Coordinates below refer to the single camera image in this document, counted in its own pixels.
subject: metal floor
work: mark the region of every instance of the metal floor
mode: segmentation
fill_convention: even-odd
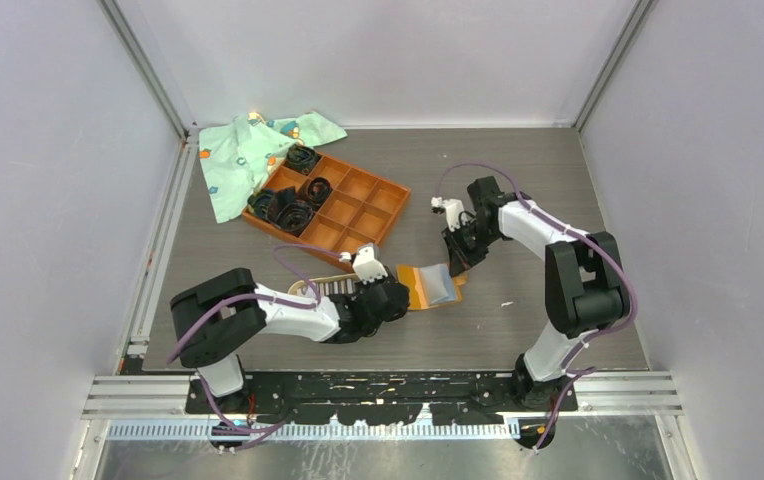
[[[603,229],[579,138],[572,129],[353,130],[348,138],[321,150],[412,189],[405,213],[382,246],[382,261],[392,268],[398,263],[425,266],[447,260],[441,240],[444,221],[430,212],[429,200],[439,174],[465,161],[500,166],[553,215],[588,231]],[[447,177],[444,196],[466,199],[466,186],[490,174],[459,169]],[[501,188],[510,189],[498,181]],[[164,358],[175,343],[169,300],[176,293],[239,266],[251,269],[256,281],[271,288],[286,290],[294,283],[296,279],[270,256],[270,249],[280,243],[241,219],[215,223],[197,164],[144,368],[164,368]],[[311,277],[342,273],[302,252],[286,257]],[[384,324],[374,337],[350,345],[259,335],[238,353],[249,370],[509,369],[547,321],[543,276],[543,263],[522,245],[497,242],[488,258],[469,272],[461,303],[411,312]],[[634,329],[598,340],[576,365],[647,367]]]
[[[272,442],[217,455],[206,442],[109,442],[100,480],[673,478],[653,417],[562,418],[537,457],[511,439]]]

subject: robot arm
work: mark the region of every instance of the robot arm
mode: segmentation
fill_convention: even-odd
[[[382,324],[403,317],[409,306],[408,287],[397,282],[377,260],[373,244],[355,255],[341,254],[352,263],[360,284],[351,294],[313,298],[277,292],[256,283],[246,268],[236,268],[176,295],[171,301],[177,338],[221,301],[255,294],[221,309],[188,341],[179,355],[182,366],[195,368],[211,393],[222,397],[244,387],[244,373],[235,350],[260,333],[297,335],[321,343],[352,343],[372,336]]]
[[[465,212],[459,200],[432,199],[433,211],[444,213],[447,221],[442,235],[450,256],[451,275],[484,260],[489,245],[498,239],[523,244],[545,263],[545,306],[550,321],[515,368],[519,396],[526,403],[527,396],[539,390],[536,387],[555,384],[564,377],[563,360],[587,335],[608,328],[629,313],[629,297],[617,274],[602,258],[567,231],[556,230],[531,213],[514,193],[500,191],[494,177],[477,179],[467,192],[473,214]],[[531,197],[522,195],[535,208]],[[575,231],[598,244],[620,265],[612,235]],[[593,273],[593,278],[584,280],[582,270]]]

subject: wood-grain surface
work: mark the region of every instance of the wood-grain surface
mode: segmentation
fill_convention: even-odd
[[[409,205],[382,246],[382,260],[392,268],[447,260],[441,240],[444,221],[430,212],[429,200],[441,172],[461,162],[500,166],[553,215],[585,230],[603,229],[579,140],[571,129],[353,130],[348,138],[321,150],[412,189]],[[490,174],[474,167],[456,170],[445,180],[443,194],[465,200],[469,208],[466,186]],[[498,181],[510,190],[505,181]],[[169,300],[176,293],[239,266],[251,269],[257,282],[271,288],[286,290],[296,281],[270,255],[280,243],[240,218],[215,223],[197,164],[144,367],[164,368],[175,343]],[[310,276],[342,273],[299,251],[286,257]],[[547,322],[543,277],[543,263],[522,245],[496,242],[488,258],[469,272],[461,303],[411,312],[382,325],[374,337],[350,345],[259,335],[238,353],[248,370],[508,369]],[[634,329],[592,344],[576,365],[646,368]]]

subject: small white part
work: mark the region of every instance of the small white part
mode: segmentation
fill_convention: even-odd
[[[532,379],[536,382],[546,382],[564,375],[562,360],[577,343],[594,331],[583,332],[576,338],[567,338],[547,322],[538,341],[523,355],[526,370]]]
[[[359,247],[353,260],[353,271],[358,275],[362,283],[371,283],[381,280],[388,276],[385,265],[376,259],[379,254],[379,248],[368,243]]]
[[[537,208],[535,202],[530,201],[532,208]],[[546,256],[545,247],[556,242],[573,242],[576,239],[568,235],[568,225],[556,219],[544,210],[538,209],[556,222],[565,225],[565,232],[556,230],[548,225],[544,220],[530,213],[520,202],[510,202],[500,208],[500,232],[522,243],[526,248],[532,250],[538,258],[544,260]],[[573,229],[582,235],[588,232],[578,228]]]
[[[228,355],[219,362],[197,368],[197,373],[205,379],[215,397],[229,395],[244,388],[244,372],[236,355]]]
[[[455,232],[462,227],[462,221],[459,219],[462,213],[464,213],[464,204],[461,200],[455,198],[443,200],[441,197],[432,197],[432,208],[444,210],[444,219],[447,221],[447,227],[451,232]]]
[[[313,298],[277,292],[261,284],[258,284],[255,293],[295,303],[314,305]],[[312,309],[289,307],[267,300],[259,301],[258,307],[264,310],[267,315],[267,326],[259,333],[297,335],[314,342],[322,342],[341,329],[338,325],[338,310],[328,297],[321,297],[320,304]]]

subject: white wall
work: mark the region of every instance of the white wall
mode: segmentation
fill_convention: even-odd
[[[570,125],[635,0],[121,0],[200,126]]]
[[[0,0],[0,479],[72,467],[178,146],[97,2]]]
[[[583,139],[708,478],[764,478],[764,1],[659,2]]]

